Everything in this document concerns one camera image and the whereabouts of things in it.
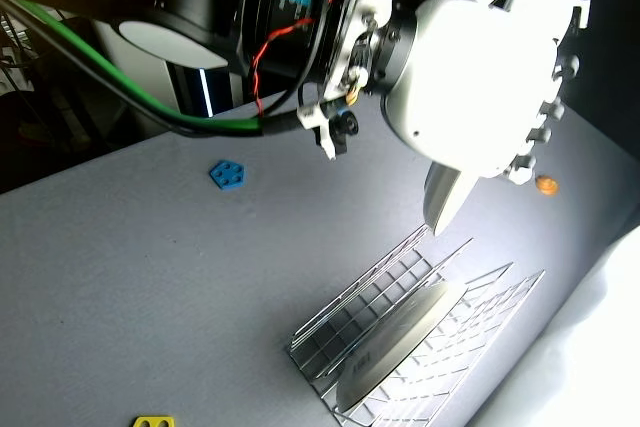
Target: green cable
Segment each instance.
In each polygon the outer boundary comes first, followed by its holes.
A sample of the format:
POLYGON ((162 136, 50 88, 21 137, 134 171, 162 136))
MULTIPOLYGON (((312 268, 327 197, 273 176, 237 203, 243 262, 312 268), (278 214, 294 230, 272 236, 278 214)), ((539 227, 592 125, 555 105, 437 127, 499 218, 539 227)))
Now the green cable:
POLYGON ((142 87, 136 84, 132 79, 122 73, 115 65, 105 59, 98 51, 87 44, 82 38, 80 38, 75 32, 69 29, 62 22, 49 15, 42 7, 33 2, 27 0, 15 0, 31 15, 37 17, 42 22, 47 24, 59 35, 63 36, 66 40, 71 42, 75 47, 81 50, 87 55, 102 71, 107 73, 110 77, 116 80, 124 88, 137 95, 145 102, 150 104, 156 110, 163 113, 164 116, 174 119, 176 121, 186 121, 192 123, 194 126, 199 127, 213 127, 225 130, 237 130, 237 131, 260 131, 261 121, 258 118, 250 119, 233 119, 233 120, 213 120, 204 119, 202 117, 194 117, 191 115, 184 115, 176 112, 175 110, 167 107, 158 99, 148 94, 142 87))

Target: yellow toy piece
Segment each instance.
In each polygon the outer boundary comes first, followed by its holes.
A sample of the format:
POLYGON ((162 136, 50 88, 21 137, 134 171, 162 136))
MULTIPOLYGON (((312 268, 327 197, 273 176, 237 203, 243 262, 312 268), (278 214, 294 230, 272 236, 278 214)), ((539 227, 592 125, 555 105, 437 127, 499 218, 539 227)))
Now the yellow toy piece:
POLYGON ((173 420, 173 417, 166 417, 166 416, 138 417, 136 421, 133 423, 133 427, 176 427, 176 423, 173 420))

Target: blue connector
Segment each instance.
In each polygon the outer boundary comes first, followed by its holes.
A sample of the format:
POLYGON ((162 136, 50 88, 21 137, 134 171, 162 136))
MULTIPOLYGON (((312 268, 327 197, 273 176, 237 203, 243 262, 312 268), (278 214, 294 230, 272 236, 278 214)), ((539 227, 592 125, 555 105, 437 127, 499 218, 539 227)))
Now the blue connector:
POLYGON ((244 166, 229 160, 218 162, 209 175, 221 190, 235 189, 244 185, 244 166))

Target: light strip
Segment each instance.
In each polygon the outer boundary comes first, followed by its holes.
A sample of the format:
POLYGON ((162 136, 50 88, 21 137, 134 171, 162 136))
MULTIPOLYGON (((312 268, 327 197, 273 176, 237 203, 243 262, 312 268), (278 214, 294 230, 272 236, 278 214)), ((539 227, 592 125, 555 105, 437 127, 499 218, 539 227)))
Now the light strip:
POLYGON ((204 69, 200 69, 200 80, 202 81, 202 90, 204 91, 204 101, 207 104, 207 114, 213 117, 213 109, 211 108, 211 97, 209 97, 209 84, 207 84, 207 76, 204 69))

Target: robotic arm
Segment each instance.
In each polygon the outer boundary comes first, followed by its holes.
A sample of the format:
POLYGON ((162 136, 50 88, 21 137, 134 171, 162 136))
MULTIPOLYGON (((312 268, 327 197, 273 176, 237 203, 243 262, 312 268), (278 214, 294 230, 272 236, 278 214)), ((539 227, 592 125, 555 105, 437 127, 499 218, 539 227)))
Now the robotic arm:
MULTIPOLYGON (((586 27, 589 11, 584 0, 426 0, 415 12, 395 9, 393 0, 31 1, 106 21, 170 62, 207 68, 222 57, 231 72, 253 75, 257 97, 260 70, 292 78, 291 88, 265 114, 304 82, 315 82, 317 102, 242 125, 258 126, 264 135, 313 130, 330 159, 345 153, 347 138, 358 132, 350 110, 358 93, 379 94, 393 132, 434 161, 424 214, 436 234, 478 178, 502 175, 518 184, 531 179, 531 148, 548 141, 547 119, 562 116, 560 86, 578 68, 576 59, 558 59, 558 45, 570 26, 586 27)), ((69 47, 34 22, 24 5, 0 0, 0 7, 56 47, 69 47)), ((64 27, 53 30, 64 34, 64 27)), ((93 54, 69 52, 92 72, 87 62, 96 61, 93 54)), ((240 124, 233 121, 213 128, 220 121, 163 113, 143 94, 133 100, 152 117, 179 125, 180 133, 238 134, 240 124)))

